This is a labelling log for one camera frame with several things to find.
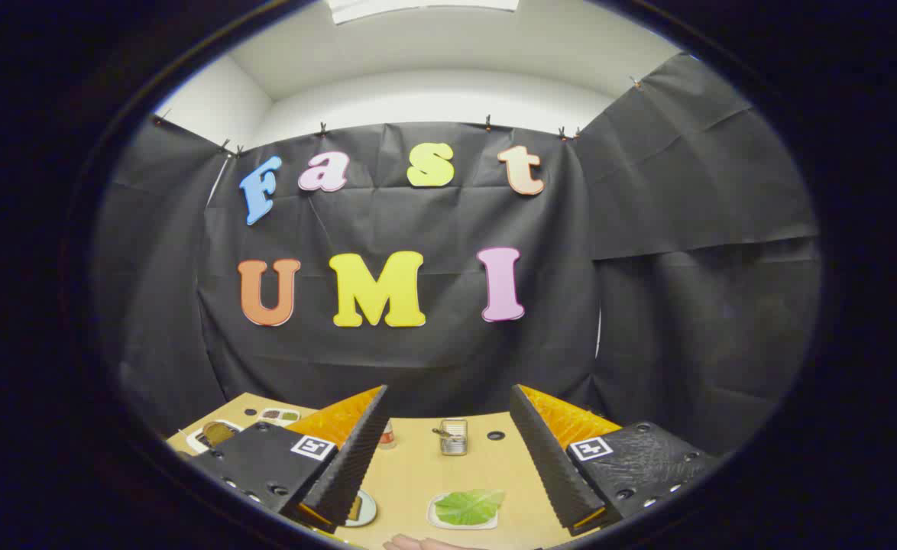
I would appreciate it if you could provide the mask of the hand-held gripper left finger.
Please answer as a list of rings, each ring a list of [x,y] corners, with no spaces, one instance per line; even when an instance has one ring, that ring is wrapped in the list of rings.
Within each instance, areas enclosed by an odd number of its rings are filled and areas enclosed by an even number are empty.
[[[189,459],[274,514],[333,533],[343,526],[389,421],[385,384],[287,427],[253,422]]]

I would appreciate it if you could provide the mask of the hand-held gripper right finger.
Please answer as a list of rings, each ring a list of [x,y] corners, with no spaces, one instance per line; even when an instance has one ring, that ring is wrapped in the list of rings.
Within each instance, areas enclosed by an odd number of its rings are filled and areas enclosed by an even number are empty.
[[[618,425],[524,384],[512,386],[509,415],[570,535],[656,507],[718,461],[654,422]]]

